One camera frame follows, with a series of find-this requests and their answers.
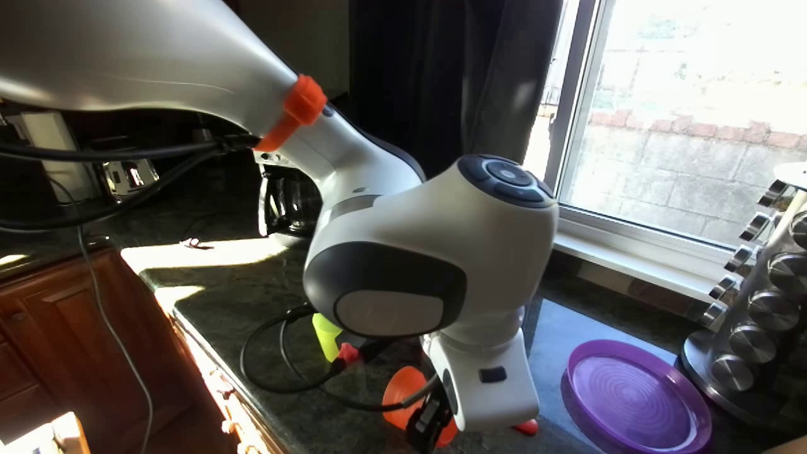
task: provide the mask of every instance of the purple frisbee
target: purple frisbee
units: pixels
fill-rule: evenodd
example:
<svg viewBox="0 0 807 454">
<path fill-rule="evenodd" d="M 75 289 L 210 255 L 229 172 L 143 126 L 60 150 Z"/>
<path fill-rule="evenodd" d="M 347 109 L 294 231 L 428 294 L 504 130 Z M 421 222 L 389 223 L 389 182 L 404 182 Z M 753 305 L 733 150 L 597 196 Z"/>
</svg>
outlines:
<svg viewBox="0 0 807 454">
<path fill-rule="evenodd" d="M 684 454 L 712 439 L 712 411 L 682 371 L 619 339 L 573 351 L 563 401 L 608 452 Z"/>
</svg>

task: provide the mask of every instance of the sunlight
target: sunlight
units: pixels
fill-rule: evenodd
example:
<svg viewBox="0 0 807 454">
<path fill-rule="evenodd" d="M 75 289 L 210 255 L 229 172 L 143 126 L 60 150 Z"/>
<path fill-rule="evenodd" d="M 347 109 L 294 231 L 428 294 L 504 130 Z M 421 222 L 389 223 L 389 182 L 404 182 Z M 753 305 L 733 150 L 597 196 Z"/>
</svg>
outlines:
<svg viewBox="0 0 807 454">
<path fill-rule="evenodd" d="M 7 266 L 12 261 L 23 261 L 27 255 L 0 255 L 0 266 Z"/>
<path fill-rule="evenodd" d="M 218 240 L 197 246 L 186 244 L 149 244 L 124 246 L 122 255 L 129 266 L 141 274 L 143 269 L 171 269 L 171 266 L 238 266 L 255 264 L 278 256 L 287 246 L 278 236 L 259 240 Z"/>
<path fill-rule="evenodd" d="M 69 452 L 69 454 L 89 454 L 89 440 L 84 436 L 84 426 L 74 411 L 60 413 L 54 421 L 7 440 L 0 452 Z"/>
<path fill-rule="evenodd" d="M 151 291 L 163 312 L 175 312 L 180 300 L 186 300 L 201 289 L 204 289 L 201 284 L 151 286 Z"/>
</svg>

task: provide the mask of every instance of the white robot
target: white robot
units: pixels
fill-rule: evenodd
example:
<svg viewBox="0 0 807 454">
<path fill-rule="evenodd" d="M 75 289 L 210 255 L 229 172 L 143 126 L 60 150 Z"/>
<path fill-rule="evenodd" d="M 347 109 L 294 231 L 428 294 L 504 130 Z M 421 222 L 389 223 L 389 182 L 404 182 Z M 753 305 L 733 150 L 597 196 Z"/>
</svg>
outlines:
<svg viewBox="0 0 807 454">
<path fill-rule="evenodd" d="M 462 431 L 538 413 L 521 309 L 558 204 L 499 155 L 421 182 L 322 106 L 220 0 L 2 0 L 0 98 L 64 110 L 181 109 L 233 120 L 322 193 L 302 283 L 335 324 L 421 334 Z"/>
</svg>

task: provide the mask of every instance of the orange clamp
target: orange clamp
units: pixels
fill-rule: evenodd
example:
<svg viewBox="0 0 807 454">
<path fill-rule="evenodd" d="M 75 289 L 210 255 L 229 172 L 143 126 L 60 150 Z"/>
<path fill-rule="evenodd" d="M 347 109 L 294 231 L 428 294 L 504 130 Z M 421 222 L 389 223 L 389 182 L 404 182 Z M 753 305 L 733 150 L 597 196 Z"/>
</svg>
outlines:
<svg viewBox="0 0 807 454">
<path fill-rule="evenodd" d="M 301 73 L 298 83 L 284 93 L 281 120 L 259 138 L 255 150 L 281 149 L 301 126 L 321 117 L 326 102 L 329 96 L 321 83 Z"/>
</svg>

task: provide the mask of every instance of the dark countertop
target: dark countertop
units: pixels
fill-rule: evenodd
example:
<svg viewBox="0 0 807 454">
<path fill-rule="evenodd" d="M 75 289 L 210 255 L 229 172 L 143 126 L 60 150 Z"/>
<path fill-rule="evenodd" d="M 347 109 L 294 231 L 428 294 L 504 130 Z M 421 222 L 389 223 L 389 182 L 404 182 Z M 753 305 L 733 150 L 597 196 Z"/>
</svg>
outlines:
<svg viewBox="0 0 807 454">
<path fill-rule="evenodd" d="M 206 241 L 201 250 L 181 244 L 129 246 L 124 256 L 151 283 L 157 296 L 177 312 L 190 334 L 240 384 L 240 391 L 287 452 L 412 452 L 404 433 L 379 413 L 345 407 L 322 391 L 267 394 L 240 376 L 238 352 L 249 331 L 302 300 L 298 269 L 306 252 L 291 236 Z M 526 320 L 534 320 L 534 327 L 524 327 L 543 431 L 532 439 L 511 428 L 460 433 L 445 452 L 597 452 L 577 431 L 561 396 L 561 376 L 573 347 L 593 337 L 610 337 L 674 362 L 684 334 L 694 331 L 694 324 L 672 323 L 655 309 L 624 302 L 608 289 L 573 283 L 561 269 L 563 261 L 548 271 L 543 294 L 526 307 Z M 321 358 L 317 351 L 311 351 L 315 337 L 306 332 L 306 323 L 301 324 L 301 332 L 287 339 L 291 351 L 301 361 Z M 284 371 L 278 356 L 278 332 L 259 337 L 249 358 L 262 362 L 257 373 L 291 381 L 278 376 Z M 361 401 L 379 401 L 389 376 L 404 362 L 418 362 L 416 347 L 402 344 L 370 366 L 355 366 L 330 387 Z M 760 439 L 736 433 L 726 415 L 716 413 L 713 421 L 716 436 L 708 452 L 762 449 Z"/>
<path fill-rule="evenodd" d="M 158 302 L 177 315 L 206 352 L 240 384 L 269 431 L 287 452 L 412 452 L 404 433 L 379 413 L 352 411 L 322 391 L 281 396 L 259 391 L 238 373 L 238 352 L 252 327 L 278 317 L 302 300 L 302 246 L 292 236 L 255 236 L 255 196 L 244 172 L 197 172 L 185 189 L 170 189 L 89 235 L 98 244 L 119 244 L 126 261 L 155 286 Z M 201 236 L 201 250 L 180 244 Z M 0 240 L 0 280 L 64 256 L 75 256 L 75 231 Z M 292 327 L 294 361 L 317 358 L 315 337 Z M 532 439 L 509 431 L 460 433 L 441 452 L 596 452 L 577 431 L 561 397 L 561 373 L 574 344 L 593 337 L 615 337 L 641 344 L 674 362 L 684 337 L 697 324 L 648 305 L 583 283 L 566 260 L 553 260 L 540 296 L 526 307 L 524 337 L 540 394 L 543 431 Z M 284 371 L 278 358 L 278 334 L 255 347 L 257 373 Z M 330 384 L 332 391 L 361 401 L 379 401 L 389 376 L 404 362 L 421 362 L 413 344 L 397 344 L 370 366 L 355 366 Z M 713 411 L 713 443 L 706 452 L 762 452 L 766 445 L 748 428 Z"/>
</svg>

